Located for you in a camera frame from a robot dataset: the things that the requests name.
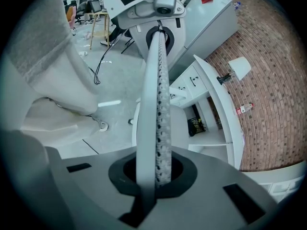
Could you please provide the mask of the white grey chair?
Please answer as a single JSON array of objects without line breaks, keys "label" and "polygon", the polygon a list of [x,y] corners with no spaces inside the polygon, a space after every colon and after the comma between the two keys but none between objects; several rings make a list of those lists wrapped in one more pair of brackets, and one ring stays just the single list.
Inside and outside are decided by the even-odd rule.
[{"label": "white grey chair", "polygon": [[136,125],[136,182],[143,193],[171,182],[173,149],[187,149],[188,138],[185,112],[171,103],[165,33],[158,30],[146,61]]}]

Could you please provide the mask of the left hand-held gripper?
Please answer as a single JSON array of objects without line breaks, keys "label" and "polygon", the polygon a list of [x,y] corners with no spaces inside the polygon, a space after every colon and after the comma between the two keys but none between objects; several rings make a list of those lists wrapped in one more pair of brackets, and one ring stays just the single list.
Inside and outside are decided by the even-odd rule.
[{"label": "left hand-held gripper", "polygon": [[180,0],[103,0],[110,18],[118,17],[121,29],[129,29],[144,60],[158,30],[165,33],[168,69],[186,40],[186,10]]}]

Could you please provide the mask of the grey refrigerator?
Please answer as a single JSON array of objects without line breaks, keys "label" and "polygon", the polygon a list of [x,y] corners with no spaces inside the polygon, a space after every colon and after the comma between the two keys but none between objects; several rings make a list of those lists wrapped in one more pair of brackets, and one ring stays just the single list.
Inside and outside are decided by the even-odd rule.
[{"label": "grey refrigerator", "polygon": [[213,0],[202,4],[190,0],[183,18],[186,40],[177,58],[171,63],[169,77],[176,79],[195,60],[207,58],[238,30],[233,0]]}]

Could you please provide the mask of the light wooden stool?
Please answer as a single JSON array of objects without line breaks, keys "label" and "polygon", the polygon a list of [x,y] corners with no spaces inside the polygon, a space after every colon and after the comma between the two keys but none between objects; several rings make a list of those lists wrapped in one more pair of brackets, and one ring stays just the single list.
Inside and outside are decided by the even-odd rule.
[{"label": "light wooden stool", "polygon": [[[111,34],[110,32],[110,17],[107,11],[99,11],[99,12],[91,12],[87,13],[87,15],[91,15],[94,17],[94,22],[92,26],[92,32],[91,32],[91,40],[90,40],[90,50],[92,49],[92,44],[93,44],[93,38],[94,37],[99,37],[99,38],[104,38],[107,42],[107,49],[110,47],[110,40],[109,36]],[[96,26],[96,21],[98,16],[103,15],[104,16],[104,29],[102,31],[95,31],[95,26]]]}]

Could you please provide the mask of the pink office chair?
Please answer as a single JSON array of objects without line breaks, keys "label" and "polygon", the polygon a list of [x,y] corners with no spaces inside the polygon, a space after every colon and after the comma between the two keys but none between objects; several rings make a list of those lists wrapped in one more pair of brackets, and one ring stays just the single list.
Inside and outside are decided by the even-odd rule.
[{"label": "pink office chair", "polygon": [[69,26],[71,29],[74,28],[74,25],[75,25],[75,17],[76,17],[76,9],[75,7],[73,7],[72,9],[72,15],[71,15],[71,18],[70,18],[70,21],[69,21]]}]

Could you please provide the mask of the white desk with drawers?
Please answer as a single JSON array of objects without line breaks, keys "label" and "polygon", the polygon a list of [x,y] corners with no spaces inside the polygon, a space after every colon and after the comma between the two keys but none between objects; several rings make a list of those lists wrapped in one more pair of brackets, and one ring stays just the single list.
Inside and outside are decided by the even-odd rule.
[{"label": "white desk with drawers", "polygon": [[189,137],[189,149],[239,169],[245,142],[232,98],[219,83],[217,71],[200,57],[194,58],[170,85],[171,103],[182,109],[195,105],[205,129]]}]

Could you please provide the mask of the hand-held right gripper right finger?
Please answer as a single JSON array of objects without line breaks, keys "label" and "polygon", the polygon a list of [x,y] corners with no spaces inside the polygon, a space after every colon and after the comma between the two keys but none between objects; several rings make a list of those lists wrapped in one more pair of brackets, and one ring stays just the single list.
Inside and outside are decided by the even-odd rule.
[{"label": "hand-held right gripper right finger", "polygon": [[156,189],[156,198],[179,197],[196,181],[197,167],[190,159],[172,152],[171,162],[171,182]]}]

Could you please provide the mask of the person's torso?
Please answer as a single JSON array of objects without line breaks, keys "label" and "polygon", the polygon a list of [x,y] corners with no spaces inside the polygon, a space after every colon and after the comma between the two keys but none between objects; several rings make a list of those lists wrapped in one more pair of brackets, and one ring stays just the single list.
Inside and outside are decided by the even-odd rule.
[{"label": "person's torso", "polygon": [[18,73],[32,85],[70,42],[63,0],[35,0],[17,23],[5,52]]}]

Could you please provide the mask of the red label plastic bottle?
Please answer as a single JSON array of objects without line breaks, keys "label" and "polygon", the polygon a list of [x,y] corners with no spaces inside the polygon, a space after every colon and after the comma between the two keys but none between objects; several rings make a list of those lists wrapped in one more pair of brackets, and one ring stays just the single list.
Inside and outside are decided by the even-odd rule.
[{"label": "red label plastic bottle", "polygon": [[238,115],[243,114],[243,113],[249,111],[252,107],[254,107],[253,103],[248,103],[248,104],[242,105],[242,106],[240,106],[239,108],[236,109],[236,113]]}]

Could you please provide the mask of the person's white shoe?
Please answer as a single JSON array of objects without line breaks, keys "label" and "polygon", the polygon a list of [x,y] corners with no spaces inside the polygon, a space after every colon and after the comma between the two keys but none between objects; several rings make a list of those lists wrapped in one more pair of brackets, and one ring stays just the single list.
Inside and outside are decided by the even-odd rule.
[{"label": "person's white shoe", "polygon": [[101,120],[99,117],[96,117],[96,116],[92,116],[92,119],[99,124],[101,132],[105,132],[108,130],[109,124],[107,122]]}]

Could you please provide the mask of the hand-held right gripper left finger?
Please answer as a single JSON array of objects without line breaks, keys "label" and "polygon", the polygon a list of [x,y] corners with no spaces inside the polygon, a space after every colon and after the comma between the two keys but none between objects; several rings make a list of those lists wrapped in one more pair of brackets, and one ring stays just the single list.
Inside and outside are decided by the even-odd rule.
[{"label": "hand-held right gripper left finger", "polygon": [[108,177],[119,193],[134,198],[130,211],[120,216],[119,220],[138,227],[154,208],[156,197],[155,191],[145,196],[136,182],[136,152],[111,164]]}]

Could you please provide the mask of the black basket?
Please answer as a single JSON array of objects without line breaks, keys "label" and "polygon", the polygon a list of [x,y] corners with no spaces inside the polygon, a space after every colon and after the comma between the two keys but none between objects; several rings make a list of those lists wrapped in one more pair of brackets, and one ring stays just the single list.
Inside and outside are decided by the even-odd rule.
[{"label": "black basket", "polygon": [[202,120],[200,118],[192,118],[187,121],[188,123],[188,131],[189,136],[193,137],[198,133],[202,133],[206,131],[206,127],[204,127]]}]

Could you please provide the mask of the white shade table lamp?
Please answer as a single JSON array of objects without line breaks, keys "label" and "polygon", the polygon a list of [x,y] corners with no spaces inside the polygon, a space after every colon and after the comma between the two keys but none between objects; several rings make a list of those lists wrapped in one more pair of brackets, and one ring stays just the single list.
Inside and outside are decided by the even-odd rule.
[{"label": "white shade table lamp", "polygon": [[251,65],[245,57],[239,57],[228,62],[231,72],[223,77],[217,77],[218,82],[223,85],[230,81],[232,77],[236,77],[239,81],[242,80],[251,70]]}]

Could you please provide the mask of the person's beige trousers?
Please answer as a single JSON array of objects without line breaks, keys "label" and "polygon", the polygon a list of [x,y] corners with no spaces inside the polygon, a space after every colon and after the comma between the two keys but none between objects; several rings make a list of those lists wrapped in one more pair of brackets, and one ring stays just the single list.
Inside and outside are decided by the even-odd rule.
[{"label": "person's beige trousers", "polygon": [[33,85],[41,95],[29,109],[21,131],[44,146],[59,147],[87,138],[100,130],[91,115],[98,95],[88,65],[73,43],[56,58]]}]

